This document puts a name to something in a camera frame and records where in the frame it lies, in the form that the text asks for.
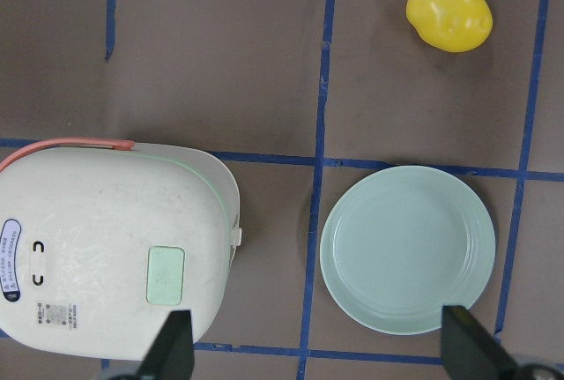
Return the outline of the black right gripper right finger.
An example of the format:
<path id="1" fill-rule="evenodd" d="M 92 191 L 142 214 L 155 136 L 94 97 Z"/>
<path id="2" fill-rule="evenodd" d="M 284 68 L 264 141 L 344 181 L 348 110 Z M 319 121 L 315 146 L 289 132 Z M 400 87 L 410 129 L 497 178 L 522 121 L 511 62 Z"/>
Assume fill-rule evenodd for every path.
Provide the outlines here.
<path id="1" fill-rule="evenodd" d="M 516 361 L 464 306 L 442 307 L 442 366 L 450 379 L 512 379 Z"/>

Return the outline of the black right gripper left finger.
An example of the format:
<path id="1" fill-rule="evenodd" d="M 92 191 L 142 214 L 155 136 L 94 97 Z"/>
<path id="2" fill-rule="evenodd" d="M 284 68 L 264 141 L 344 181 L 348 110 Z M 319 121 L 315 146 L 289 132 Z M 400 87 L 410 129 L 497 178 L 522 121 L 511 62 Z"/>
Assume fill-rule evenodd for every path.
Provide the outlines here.
<path id="1" fill-rule="evenodd" d="M 195 367 L 191 312 L 169 313 L 137 369 L 139 379 L 191 379 Z"/>

